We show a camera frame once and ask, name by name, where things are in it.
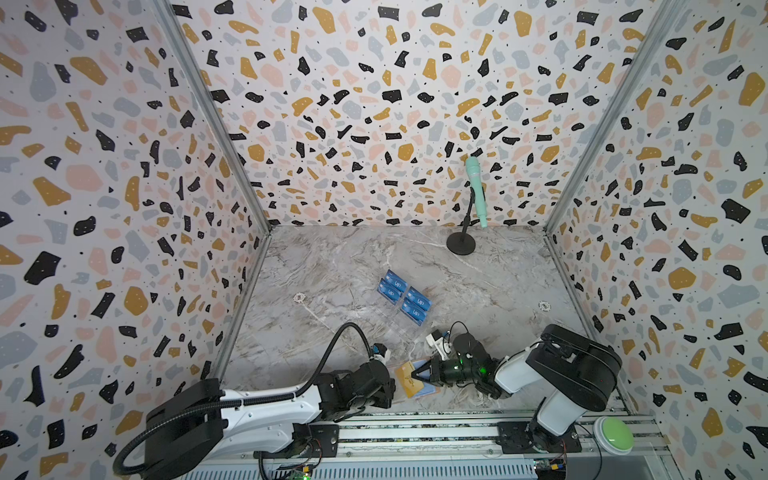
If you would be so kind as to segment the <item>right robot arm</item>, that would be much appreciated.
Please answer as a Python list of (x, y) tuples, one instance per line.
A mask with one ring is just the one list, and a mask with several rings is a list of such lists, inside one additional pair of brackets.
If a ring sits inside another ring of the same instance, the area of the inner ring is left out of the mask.
[(576, 423), (587, 412), (606, 409), (622, 367), (612, 348), (556, 324), (502, 359), (492, 357), (469, 332), (456, 336), (450, 350), (415, 368), (411, 378), (435, 387), (473, 386), (494, 400), (538, 381), (553, 388), (530, 420), (498, 424), (497, 444), (505, 454), (581, 452)]

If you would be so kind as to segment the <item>clear acrylic card stand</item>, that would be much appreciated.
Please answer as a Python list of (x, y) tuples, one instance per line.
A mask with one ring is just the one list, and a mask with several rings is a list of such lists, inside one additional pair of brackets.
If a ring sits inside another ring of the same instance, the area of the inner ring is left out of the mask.
[(379, 279), (376, 291), (414, 327), (419, 328), (426, 323), (433, 302), (391, 269)]

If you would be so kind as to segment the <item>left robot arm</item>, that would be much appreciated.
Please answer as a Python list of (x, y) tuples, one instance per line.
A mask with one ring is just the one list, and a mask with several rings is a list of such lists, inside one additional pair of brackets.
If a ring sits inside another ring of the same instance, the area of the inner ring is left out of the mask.
[(321, 373), (300, 385), (265, 391), (225, 390), (204, 380), (152, 410), (143, 442), (143, 479), (175, 479), (203, 460), (247, 452), (295, 456), (311, 439), (309, 425), (338, 422), (368, 407), (388, 409), (396, 381), (370, 360), (354, 371)]

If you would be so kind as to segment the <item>pink leather card holder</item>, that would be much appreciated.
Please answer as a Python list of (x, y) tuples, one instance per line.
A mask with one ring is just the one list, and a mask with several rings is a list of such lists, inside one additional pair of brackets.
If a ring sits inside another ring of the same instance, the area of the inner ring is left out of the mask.
[(393, 370), (396, 380), (394, 401), (401, 403), (406, 400), (419, 399), (440, 392), (440, 388), (411, 377), (411, 373), (427, 363), (427, 359), (408, 361)]

